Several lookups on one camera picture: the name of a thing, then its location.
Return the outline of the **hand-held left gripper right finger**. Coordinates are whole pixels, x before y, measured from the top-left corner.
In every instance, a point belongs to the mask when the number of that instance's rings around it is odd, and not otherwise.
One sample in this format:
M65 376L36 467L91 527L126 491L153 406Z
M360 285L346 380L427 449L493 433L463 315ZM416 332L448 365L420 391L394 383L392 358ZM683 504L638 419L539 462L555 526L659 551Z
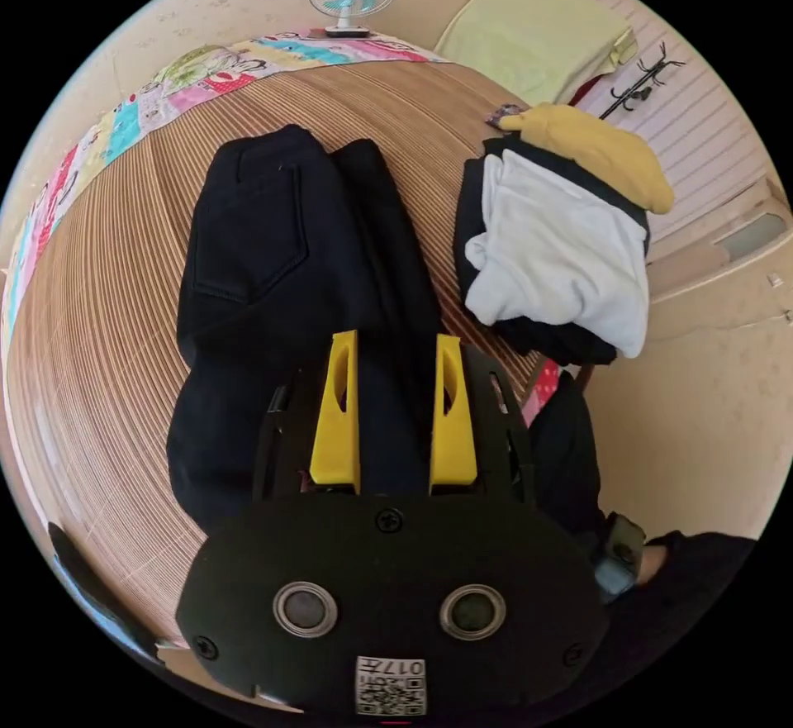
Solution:
M430 450L431 485L472 485L477 459L461 342L436 338L434 411Z

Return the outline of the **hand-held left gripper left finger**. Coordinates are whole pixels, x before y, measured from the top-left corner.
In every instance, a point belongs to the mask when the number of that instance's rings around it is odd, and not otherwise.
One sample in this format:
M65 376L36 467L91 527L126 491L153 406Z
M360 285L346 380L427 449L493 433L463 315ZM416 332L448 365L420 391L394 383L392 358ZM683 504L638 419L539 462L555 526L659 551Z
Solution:
M333 335L309 472L317 485L359 485L358 332Z

